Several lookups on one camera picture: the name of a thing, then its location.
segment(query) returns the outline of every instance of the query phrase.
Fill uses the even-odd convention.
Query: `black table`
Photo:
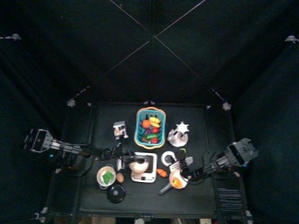
[[[190,124],[189,143],[183,146],[194,163],[191,170],[203,166],[202,156],[207,151],[222,151],[234,142],[234,129],[230,112],[222,106],[199,105],[160,105],[156,106],[166,113],[166,136],[176,124]],[[92,107],[83,105],[70,109],[62,140],[74,144],[91,143],[96,147],[111,148],[116,145],[114,123],[126,121],[128,134],[128,148],[131,151],[151,152],[158,155],[158,168],[167,170],[162,163],[166,151],[178,151],[166,141],[159,149],[147,150],[135,143],[136,112],[146,108],[135,104],[95,104]],[[116,160],[96,161],[87,173],[71,177],[67,173],[54,175],[48,197],[50,214],[103,215],[135,218],[215,218],[221,215],[218,202],[218,182],[207,178],[199,185],[187,185],[182,190],[171,189],[163,195],[159,191],[168,183],[167,178],[156,176],[152,184],[138,183],[130,178],[130,170],[120,172],[126,176],[123,186],[127,191],[126,199],[119,204],[112,204],[107,198],[106,190],[99,189],[96,174],[99,169],[112,164]],[[246,209],[242,178],[237,187],[242,190],[242,211]]]

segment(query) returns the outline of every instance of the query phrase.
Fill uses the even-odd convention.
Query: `green vegetable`
[[[111,179],[115,177],[114,173],[111,171],[107,171],[103,175],[103,180],[106,185],[110,183]]]
[[[156,134],[151,134],[151,135],[146,136],[147,139],[152,139],[155,137],[156,137]]]

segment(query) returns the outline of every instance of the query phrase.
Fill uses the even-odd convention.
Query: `black enclosure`
[[[74,110],[99,102],[229,103],[237,139],[259,149],[243,176],[249,210],[258,223],[299,223],[290,35],[291,0],[0,1],[0,223],[31,223],[47,200],[54,165],[23,150],[30,129],[60,138]]]

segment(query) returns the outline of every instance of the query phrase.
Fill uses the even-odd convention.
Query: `banana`
[[[152,125],[154,127],[160,128],[160,124],[159,124],[159,123],[152,122],[151,120],[150,120],[150,123],[151,123],[151,125]]]
[[[156,118],[154,116],[150,117],[150,123],[154,127],[160,128],[160,124],[159,124],[160,122],[162,121],[159,120],[159,118]]]

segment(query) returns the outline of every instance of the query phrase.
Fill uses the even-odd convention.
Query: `metal rod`
[[[183,59],[175,54],[175,52],[171,50],[171,48],[164,44],[164,42],[156,37],[154,36],[155,39],[160,42],[160,44],[164,46],[164,48],[171,52],[171,54],[174,55],[174,57],[186,65],[186,67],[190,69],[191,73],[198,76],[202,80],[203,85],[210,88],[210,90],[214,92],[214,94],[222,99],[223,102],[227,102],[226,99],[221,96],[219,92],[207,84],[207,82],[205,81],[205,79],[202,78],[202,76],[193,70],[193,68],[187,65],[187,63],[183,61]]]
[[[107,70],[107,72],[104,74],[102,74],[99,77],[98,77],[98,80],[102,79],[104,76],[107,76],[110,74],[110,72],[150,43],[150,41],[146,41],[144,44],[142,46],[139,46],[118,63],[116,65],[110,68]]]
[[[163,34],[206,1],[201,1],[155,36]]]
[[[123,7],[122,6],[119,6],[116,3],[115,3],[115,1],[112,1],[112,0],[110,0],[110,2],[131,17],[131,19],[144,28],[144,30],[147,31],[147,32],[150,32],[147,29],[146,29],[146,27],[138,22],[138,20],[128,14],[128,12],[123,9]]]

